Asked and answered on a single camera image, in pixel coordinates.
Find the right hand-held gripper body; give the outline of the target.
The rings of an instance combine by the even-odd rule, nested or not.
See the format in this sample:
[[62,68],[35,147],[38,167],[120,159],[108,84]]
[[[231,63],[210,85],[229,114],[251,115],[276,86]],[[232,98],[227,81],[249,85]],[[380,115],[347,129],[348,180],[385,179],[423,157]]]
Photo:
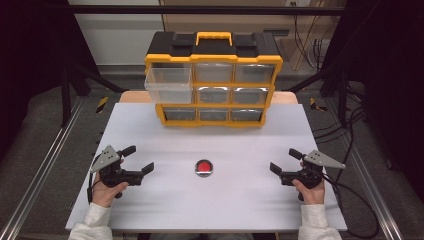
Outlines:
[[302,169],[297,172],[282,171],[280,175],[283,185],[292,186],[294,179],[299,180],[308,189],[315,188],[323,178],[323,168],[345,169],[346,166],[327,156],[326,154],[313,150],[309,154],[304,154],[302,160]]

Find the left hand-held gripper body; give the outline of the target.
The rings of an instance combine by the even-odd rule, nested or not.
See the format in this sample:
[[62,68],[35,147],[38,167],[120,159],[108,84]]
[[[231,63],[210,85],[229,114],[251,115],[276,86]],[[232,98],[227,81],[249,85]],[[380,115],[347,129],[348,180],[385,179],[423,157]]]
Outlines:
[[95,158],[92,164],[91,173],[97,172],[102,183],[109,187],[127,182],[130,186],[139,186],[144,178],[142,171],[127,171],[121,168],[121,151],[116,151],[111,145],[107,145],[104,150]]

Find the red round cap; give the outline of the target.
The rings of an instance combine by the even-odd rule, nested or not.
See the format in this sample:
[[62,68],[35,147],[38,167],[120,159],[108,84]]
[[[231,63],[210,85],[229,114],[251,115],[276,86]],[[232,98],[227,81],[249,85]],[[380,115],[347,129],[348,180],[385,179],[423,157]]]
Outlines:
[[195,173],[199,177],[208,177],[213,173],[213,164],[207,159],[199,160],[195,164]]

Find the clear plastic drawer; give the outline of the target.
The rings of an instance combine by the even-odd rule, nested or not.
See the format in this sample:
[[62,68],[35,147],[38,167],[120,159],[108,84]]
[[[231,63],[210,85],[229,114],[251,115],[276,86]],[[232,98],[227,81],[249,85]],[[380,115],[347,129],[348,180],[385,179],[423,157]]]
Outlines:
[[154,63],[146,73],[144,88],[158,104],[192,102],[192,68],[182,63]]

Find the person's left hand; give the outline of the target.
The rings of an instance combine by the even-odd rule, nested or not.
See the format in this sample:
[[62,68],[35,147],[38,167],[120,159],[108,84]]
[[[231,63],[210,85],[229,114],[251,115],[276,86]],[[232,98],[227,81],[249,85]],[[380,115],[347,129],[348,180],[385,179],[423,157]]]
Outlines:
[[115,187],[109,188],[100,180],[100,175],[95,175],[95,182],[92,186],[92,202],[104,208],[109,208],[112,205],[115,196],[122,193],[129,184],[122,182]]

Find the person's right hand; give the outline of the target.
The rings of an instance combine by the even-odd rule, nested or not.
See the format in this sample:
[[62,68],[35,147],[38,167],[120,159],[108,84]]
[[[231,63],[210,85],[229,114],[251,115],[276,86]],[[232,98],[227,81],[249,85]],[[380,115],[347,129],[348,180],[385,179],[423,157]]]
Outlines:
[[292,181],[296,190],[303,195],[304,202],[307,205],[323,204],[325,197],[324,181],[321,181],[315,188],[308,189],[297,179]]

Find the right yellow clamp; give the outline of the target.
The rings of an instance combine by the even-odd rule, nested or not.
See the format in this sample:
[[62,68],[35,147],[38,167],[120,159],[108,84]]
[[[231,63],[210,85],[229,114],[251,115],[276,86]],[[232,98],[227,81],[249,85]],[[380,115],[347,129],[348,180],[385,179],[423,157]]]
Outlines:
[[311,110],[317,110],[317,111],[321,111],[321,112],[326,112],[328,111],[327,107],[323,107],[323,106],[318,106],[315,98],[310,98],[310,109]]

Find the black metal stand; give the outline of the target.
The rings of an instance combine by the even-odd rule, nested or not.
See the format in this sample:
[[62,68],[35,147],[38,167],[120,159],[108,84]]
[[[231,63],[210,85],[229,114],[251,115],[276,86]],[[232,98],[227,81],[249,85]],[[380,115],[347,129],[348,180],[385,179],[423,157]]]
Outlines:
[[108,88],[115,93],[125,92],[121,88],[108,80],[104,79],[99,73],[95,73],[77,63],[65,63],[61,67],[60,84],[62,96],[62,123],[64,127],[71,119],[71,99],[70,99],[70,86],[73,86],[78,96],[87,96],[91,88],[88,86],[85,79],[91,79],[100,85]]
[[331,97],[335,92],[338,92],[337,119],[340,121],[342,127],[347,127],[346,103],[348,80],[345,67],[341,63],[332,63],[323,67],[318,73],[288,88],[288,91],[297,93],[318,80],[323,80],[323,85],[320,89],[323,97]]

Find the set of closed clear drawers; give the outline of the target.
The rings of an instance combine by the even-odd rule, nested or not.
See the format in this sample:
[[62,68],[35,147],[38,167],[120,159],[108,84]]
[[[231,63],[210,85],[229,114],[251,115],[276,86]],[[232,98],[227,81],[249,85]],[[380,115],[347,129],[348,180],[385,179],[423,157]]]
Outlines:
[[163,107],[172,121],[247,122],[259,124],[275,65],[196,63],[191,106]]

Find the white panel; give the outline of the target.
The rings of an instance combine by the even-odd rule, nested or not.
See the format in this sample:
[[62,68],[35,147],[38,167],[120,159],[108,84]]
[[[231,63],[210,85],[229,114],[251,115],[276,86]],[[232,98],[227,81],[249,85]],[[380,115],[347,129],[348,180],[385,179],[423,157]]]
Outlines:
[[143,65],[153,35],[163,30],[160,14],[76,14],[97,65]]

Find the black curtain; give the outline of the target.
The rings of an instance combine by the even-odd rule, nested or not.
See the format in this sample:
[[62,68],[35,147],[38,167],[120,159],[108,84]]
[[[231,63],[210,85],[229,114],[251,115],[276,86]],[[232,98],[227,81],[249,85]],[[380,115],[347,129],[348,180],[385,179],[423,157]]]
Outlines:
[[52,47],[49,30],[72,60],[98,71],[76,17],[43,10],[45,5],[68,4],[69,0],[0,0],[0,160],[17,136],[31,98],[60,85],[59,52]]
[[390,160],[424,202],[424,0],[347,0],[327,59],[354,32],[348,78],[365,86],[365,106]]

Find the yellow black drawer organizer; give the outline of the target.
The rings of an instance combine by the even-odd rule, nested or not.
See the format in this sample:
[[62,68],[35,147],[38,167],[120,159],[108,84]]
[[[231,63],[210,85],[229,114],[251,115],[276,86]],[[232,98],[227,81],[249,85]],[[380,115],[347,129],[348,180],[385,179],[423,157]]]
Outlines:
[[263,120],[259,124],[247,122],[206,122],[172,121],[164,119],[163,107],[184,107],[189,104],[158,104],[155,110],[160,122],[165,126],[198,127],[260,127],[266,121],[266,113],[275,90],[275,80],[283,65],[274,37],[270,33],[235,34],[231,32],[196,32],[179,34],[157,32],[145,56],[145,74],[154,63],[182,63],[192,68],[192,87],[194,89],[194,69],[196,63],[262,63],[274,64],[274,74],[265,104]]

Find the black metal crossbar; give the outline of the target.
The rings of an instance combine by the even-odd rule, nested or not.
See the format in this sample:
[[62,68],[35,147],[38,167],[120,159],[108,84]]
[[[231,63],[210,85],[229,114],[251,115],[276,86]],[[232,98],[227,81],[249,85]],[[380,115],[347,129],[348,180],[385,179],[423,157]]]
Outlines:
[[255,6],[153,6],[69,5],[76,14],[211,14],[211,15],[302,15],[342,16],[344,7],[255,7]]

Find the aluminium rail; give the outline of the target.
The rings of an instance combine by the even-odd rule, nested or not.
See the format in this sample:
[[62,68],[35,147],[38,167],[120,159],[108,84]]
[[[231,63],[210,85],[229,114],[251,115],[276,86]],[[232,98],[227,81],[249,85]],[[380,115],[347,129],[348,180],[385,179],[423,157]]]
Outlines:
[[14,210],[11,217],[5,223],[4,227],[0,231],[0,240],[15,240],[18,236],[20,229],[23,226],[29,212],[31,211],[36,198],[38,197],[52,167],[54,166],[72,128],[77,120],[81,109],[86,102],[85,97],[77,97],[75,104],[72,107],[70,119],[62,126],[54,141],[49,147],[43,161],[40,163],[37,172],[31,179],[31,183],[28,185],[24,195],[22,196],[19,204]]
[[403,240],[400,229],[385,200],[383,199],[382,193],[378,189],[374,178],[371,176],[371,173],[360,156],[359,150],[354,144],[356,137],[353,135],[353,125],[356,119],[359,119],[364,115],[363,108],[361,106],[357,106],[351,111],[348,111],[346,113],[347,127],[342,127],[340,121],[337,119],[336,101],[332,98],[325,98],[325,103],[327,104],[329,113],[334,118],[336,125],[341,129],[346,129],[346,132],[342,133],[340,136],[340,140],[346,149],[345,158],[348,163],[353,165],[368,203],[376,214],[379,228],[383,232],[386,240]]

